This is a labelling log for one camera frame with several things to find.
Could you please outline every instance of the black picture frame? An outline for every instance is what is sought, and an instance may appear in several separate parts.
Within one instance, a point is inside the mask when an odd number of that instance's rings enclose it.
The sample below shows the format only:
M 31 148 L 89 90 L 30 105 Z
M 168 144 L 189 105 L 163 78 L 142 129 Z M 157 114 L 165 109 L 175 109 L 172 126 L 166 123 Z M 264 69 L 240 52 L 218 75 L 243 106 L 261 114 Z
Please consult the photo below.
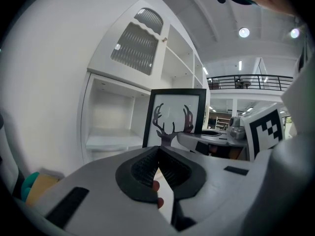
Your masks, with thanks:
M 160 94 L 179 94 L 179 95 L 198 95 L 198 110 L 196 117 L 196 125 L 194 129 L 194 134 L 201 134 L 202 125 L 204 120 L 205 108 L 206 108 L 206 89 L 201 88 L 172 88 L 172 89 L 153 89 L 151 90 L 151 96 L 148 107 L 148 114 L 146 119 L 146 126 L 144 129 L 144 137 L 142 147 L 146 148 L 148 145 L 148 138 L 150 133 L 151 119 L 153 114 L 153 107 L 156 95 Z

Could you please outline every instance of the ventilated panel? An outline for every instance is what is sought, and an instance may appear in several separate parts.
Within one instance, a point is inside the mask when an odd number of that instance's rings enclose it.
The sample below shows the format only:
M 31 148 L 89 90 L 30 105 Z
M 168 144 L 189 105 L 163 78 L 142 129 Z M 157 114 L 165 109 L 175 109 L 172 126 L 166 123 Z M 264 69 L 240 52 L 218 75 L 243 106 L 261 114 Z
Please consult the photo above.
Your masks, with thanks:
M 157 46 L 157 39 L 130 23 L 118 40 L 111 59 L 150 75 Z
M 156 12 L 147 8 L 143 8 L 139 10 L 134 18 L 145 24 L 148 28 L 151 28 L 155 33 L 159 35 L 161 34 L 163 21 Z

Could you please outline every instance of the cabinet door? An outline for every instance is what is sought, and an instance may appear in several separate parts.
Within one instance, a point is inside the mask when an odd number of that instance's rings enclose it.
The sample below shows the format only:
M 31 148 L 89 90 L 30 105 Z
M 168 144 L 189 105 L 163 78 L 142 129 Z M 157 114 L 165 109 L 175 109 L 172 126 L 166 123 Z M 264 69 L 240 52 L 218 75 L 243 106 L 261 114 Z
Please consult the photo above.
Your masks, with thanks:
M 139 0 L 106 32 L 88 70 L 144 89 L 160 80 L 169 22 Z

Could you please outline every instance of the railing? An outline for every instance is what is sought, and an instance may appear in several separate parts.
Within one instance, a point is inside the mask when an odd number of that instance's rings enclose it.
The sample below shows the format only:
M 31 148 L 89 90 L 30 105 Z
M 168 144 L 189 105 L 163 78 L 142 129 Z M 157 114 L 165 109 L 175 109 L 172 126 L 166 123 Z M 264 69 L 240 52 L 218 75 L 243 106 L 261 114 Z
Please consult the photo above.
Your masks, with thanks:
M 285 91 L 293 78 L 278 75 L 242 74 L 208 78 L 210 90 L 218 89 L 262 89 Z

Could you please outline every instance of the antler silhouette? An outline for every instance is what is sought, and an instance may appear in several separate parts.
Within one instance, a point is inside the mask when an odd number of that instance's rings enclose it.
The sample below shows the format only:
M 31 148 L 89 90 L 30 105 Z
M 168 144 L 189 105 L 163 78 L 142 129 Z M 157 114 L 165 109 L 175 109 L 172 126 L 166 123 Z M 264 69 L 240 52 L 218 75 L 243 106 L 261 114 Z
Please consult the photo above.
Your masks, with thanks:
M 157 128 L 159 128 L 160 131 L 157 130 L 157 135 L 159 137 L 161 137 L 161 140 L 162 140 L 162 143 L 161 145 L 162 146 L 171 146 L 171 143 L 172 143 L 172 140 L 174 139 L 174 137 L 177 135 L 177 133 L 179 132 L 175 132 L 175 123 L 173 122 L 173 131 L 171 134 L 167 134 L 165 131 L 164 131 L 164 127 L 165 127 L 165 122 L 163 123 L 163 127 L 161 127 L 159 124 L 158 124 L 158 119 L 162 116 L 161 115 L 161 107 L 164 105 L 164 103 L 162 103 L 161 105 L 157 106 L 155 109 L 154 109 L 154 112 L 153 112 L 153 120 L 152 120 L 152 124 L 154 126 L 156 126 Z M 193 121 L 193 115 L 192 115 L 192 112 L 189 110 L 189 108 L 184 105 L 187 112 L 185 111 L 185 109 L 183 109 L 184 111 L 184 114 L 185 114 L 185 125 L 184 125 L 184 130 L 183 132 L 187 132 L 187 133 L 190 133 L 193 129 L 193 124 L 192 124 L 192 121 Z

